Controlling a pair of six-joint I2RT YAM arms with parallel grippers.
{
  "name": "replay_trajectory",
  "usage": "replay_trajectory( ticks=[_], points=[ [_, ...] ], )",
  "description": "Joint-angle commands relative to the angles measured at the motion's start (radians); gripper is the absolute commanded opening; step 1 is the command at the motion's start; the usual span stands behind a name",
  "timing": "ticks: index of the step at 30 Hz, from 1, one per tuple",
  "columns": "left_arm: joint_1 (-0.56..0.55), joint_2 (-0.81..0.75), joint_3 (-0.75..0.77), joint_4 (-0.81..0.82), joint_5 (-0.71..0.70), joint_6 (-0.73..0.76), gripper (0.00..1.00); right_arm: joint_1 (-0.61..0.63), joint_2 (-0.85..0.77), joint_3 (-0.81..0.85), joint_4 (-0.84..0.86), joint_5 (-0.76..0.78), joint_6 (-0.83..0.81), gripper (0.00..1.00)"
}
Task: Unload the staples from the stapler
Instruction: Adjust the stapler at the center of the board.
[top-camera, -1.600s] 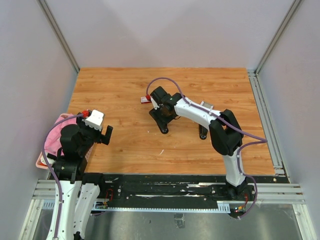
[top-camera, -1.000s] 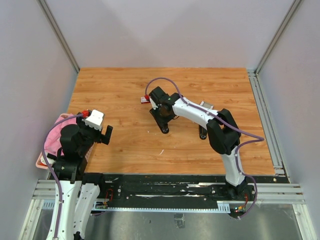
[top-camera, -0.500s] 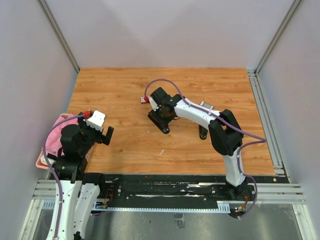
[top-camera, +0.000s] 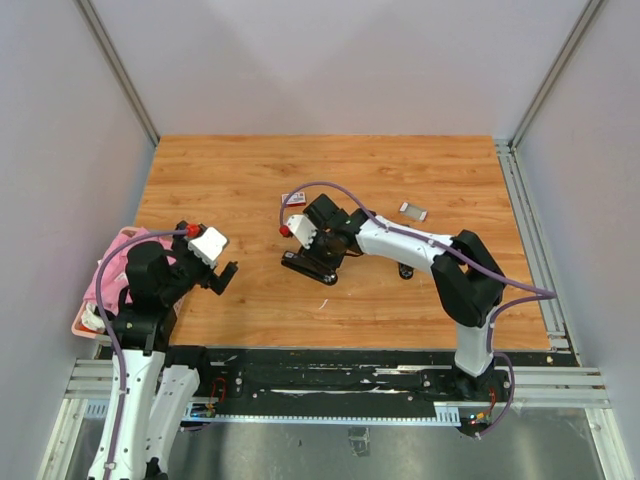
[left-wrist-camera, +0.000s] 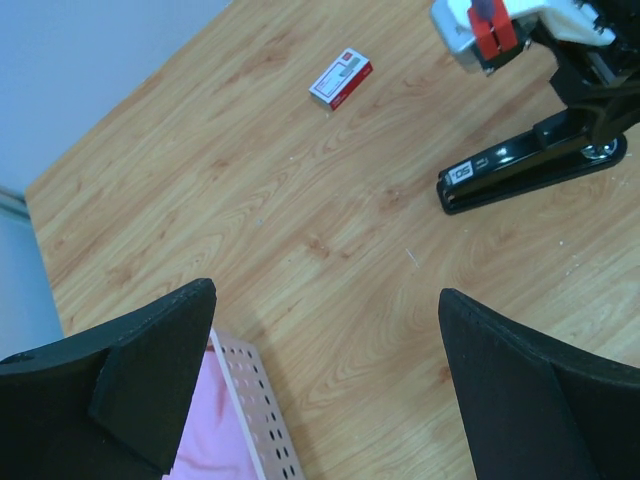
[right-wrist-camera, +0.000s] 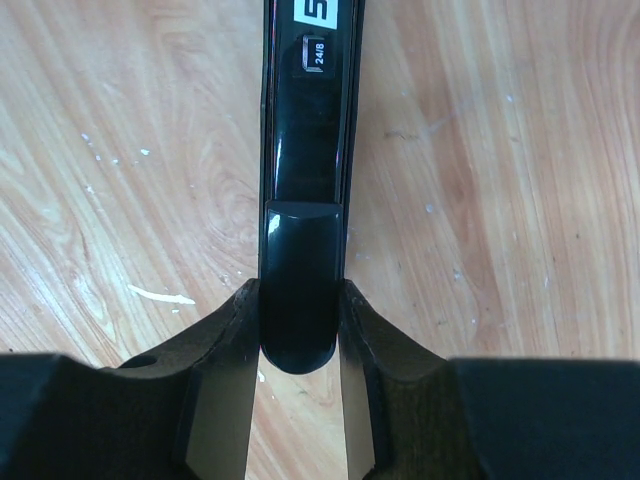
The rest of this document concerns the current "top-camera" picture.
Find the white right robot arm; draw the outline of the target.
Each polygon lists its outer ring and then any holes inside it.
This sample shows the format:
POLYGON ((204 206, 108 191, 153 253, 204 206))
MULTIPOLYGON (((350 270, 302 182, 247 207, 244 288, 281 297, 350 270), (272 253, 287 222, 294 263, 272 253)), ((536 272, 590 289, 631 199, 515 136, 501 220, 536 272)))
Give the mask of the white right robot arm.
POLYGON ((495 368, 490 315, 500 306, 502 270, 479 237, 429 234, 392 222, 362 208, 349 214, 330 205, 309 206, 282 223, 280 233, 300 248, 286 252, 281 264, 332 286, 347 256, 377 256, 394 261, 401 276, 418 270, 431 276, 442 309, 456 324, 453 387, 466 400, 486 392, 495 368))

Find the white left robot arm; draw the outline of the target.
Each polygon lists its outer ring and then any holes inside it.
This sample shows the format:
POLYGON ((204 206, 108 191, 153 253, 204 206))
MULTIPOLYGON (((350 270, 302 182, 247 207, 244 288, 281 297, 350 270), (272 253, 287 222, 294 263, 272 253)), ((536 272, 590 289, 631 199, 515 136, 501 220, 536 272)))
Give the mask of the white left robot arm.
POLYGON ((225 291, 238 271, 234 262, 215 271, 228 243, 213 227, 182 221, 131 237, 103 257, 95 303, 111 340, 113 373, 88 478, 166 478, 187 404, 214 383, 205 348, 170 348, 176 307, 196 286, 225 291))

